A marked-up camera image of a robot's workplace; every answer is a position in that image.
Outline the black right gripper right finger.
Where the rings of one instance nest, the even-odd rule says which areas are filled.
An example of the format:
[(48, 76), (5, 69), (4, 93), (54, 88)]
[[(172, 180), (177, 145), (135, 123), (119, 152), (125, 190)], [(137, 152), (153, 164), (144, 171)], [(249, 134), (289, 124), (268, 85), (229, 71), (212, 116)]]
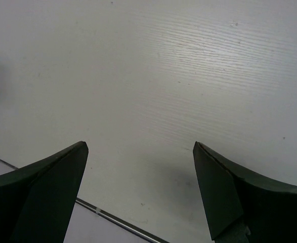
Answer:
[(297, 242), (297, 186), (258, 174), (196, 142), (194, 165), (215, 242)]

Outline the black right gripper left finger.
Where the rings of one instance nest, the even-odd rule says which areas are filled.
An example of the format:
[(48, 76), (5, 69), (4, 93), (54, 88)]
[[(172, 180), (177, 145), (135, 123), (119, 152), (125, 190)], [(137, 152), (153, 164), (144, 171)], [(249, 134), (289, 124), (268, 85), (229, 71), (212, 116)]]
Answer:
[(89, 149), (77, 142), (0, 175), (0, 242), (63, 242)]

